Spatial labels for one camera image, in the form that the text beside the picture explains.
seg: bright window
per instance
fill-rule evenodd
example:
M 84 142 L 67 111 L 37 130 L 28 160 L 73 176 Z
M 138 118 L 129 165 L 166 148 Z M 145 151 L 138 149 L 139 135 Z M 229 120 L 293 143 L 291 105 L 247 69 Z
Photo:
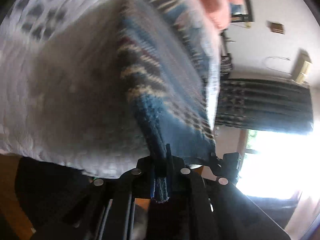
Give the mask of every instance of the bright window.
M 249 130 L 237 188 L 250 196 L 291 198 L 319 174 L 318 140 L 313 133 Z

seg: striped knit pattern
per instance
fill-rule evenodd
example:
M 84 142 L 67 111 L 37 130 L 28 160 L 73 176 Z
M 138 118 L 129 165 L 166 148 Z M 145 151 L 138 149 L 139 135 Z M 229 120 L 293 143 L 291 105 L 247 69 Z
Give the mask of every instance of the striped knit pattern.
M 165 165 L 166 144 L 172 155 L 189 164 L 205 164 L 215 151 L 204 93 L 208 58 L 199 33 L 182 0 L 124 4 L 118 50 L 121 78 L 158 166 Z

